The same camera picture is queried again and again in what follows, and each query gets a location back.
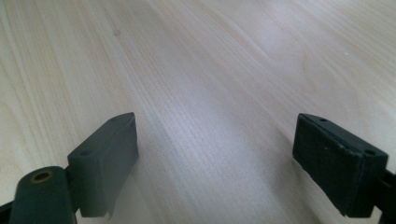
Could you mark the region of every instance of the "screw hole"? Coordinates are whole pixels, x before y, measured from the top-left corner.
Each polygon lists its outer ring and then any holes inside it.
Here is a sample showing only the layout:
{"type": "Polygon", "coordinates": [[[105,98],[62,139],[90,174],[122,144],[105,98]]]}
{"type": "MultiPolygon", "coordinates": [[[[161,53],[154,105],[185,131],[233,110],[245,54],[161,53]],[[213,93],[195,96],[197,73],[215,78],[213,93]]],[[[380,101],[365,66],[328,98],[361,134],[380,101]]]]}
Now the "screw hole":
{"type": "Polygon", "coordinates": [[[53,176],[53,172],[51,170],[40,172],[30,179],[30,182],[33,184],[39,184],[47,181],[53,176]]]}
{"type": "Polygon", "coordinates": [[[370,149],[364,150],[364,153],[367,154],[367,155],[369,155],[369,156],[374,156],[374,155],[375,155],[375,152],[372,151],[372,150],[370,150],[370,149]]]}
{"type": "Polygon", "coordinates": [[[90,154],[91,154],[91,152],[90,152],[89,150],[85,150],[85,151],[82,151],[82,152],[80,153],[81,156],[88,156],[88,155],[90,155],[90,154]]]}

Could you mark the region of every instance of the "wooden table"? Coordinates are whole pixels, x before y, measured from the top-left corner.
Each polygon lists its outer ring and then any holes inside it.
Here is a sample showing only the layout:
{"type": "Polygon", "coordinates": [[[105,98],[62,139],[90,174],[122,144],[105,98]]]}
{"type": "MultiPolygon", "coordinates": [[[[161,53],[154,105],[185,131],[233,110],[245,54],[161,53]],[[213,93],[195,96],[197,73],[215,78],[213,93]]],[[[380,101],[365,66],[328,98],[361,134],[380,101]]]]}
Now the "wooden table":
{"type": "Polygon", "coordinates": [[[107,119],[140,158],[117,214],[79,223],[376,223],[342,217],[291,156],[300,112],[389,154],[396,2],[0,1],[0,203],[107,119]]]}

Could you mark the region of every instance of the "table surface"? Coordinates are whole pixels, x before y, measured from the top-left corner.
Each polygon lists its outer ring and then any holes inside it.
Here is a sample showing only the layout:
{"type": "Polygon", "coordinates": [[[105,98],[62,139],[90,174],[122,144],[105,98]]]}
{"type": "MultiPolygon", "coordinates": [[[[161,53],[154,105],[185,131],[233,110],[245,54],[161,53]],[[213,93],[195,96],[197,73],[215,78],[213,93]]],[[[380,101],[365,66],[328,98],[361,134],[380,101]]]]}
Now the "table surface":
{"type": "Polygon", "coordinates": [[[136,115],[113,219],[376,223],[342,217],[291,156],[299,113],[389,154],[396,2],[0,1],[0,203],[102,123],[136,115]]]}

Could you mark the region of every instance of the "wood grain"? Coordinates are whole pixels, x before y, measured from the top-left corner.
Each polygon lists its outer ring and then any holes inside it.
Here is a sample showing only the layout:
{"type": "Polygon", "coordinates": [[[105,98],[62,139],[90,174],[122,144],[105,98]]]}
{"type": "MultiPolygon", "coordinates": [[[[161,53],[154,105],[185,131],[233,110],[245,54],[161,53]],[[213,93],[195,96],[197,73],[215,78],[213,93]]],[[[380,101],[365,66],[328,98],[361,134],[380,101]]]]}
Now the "wood grain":
{"type": "Polygon", "coordinates": [[[396,2],[0,1],[0,203],[107,119],[139,162],[110,221],[376,223],[341,217],[292,159],[300,112],[396,170],[396,2]]]}

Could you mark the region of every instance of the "light wood surface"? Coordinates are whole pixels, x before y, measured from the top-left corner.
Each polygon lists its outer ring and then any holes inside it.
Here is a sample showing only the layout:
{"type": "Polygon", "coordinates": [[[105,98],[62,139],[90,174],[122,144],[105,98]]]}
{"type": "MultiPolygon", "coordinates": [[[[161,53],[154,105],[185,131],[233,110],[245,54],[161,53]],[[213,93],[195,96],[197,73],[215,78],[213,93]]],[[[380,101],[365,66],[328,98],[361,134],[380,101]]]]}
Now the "light wood surface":
{"type": "Polygon", "coordinates": [[[396,171],[396,2],[0,1],[0,203],[107,119],[140,158],[110,221],[376,223],[342,217],[291,156],[325,117],[396,171]]]}

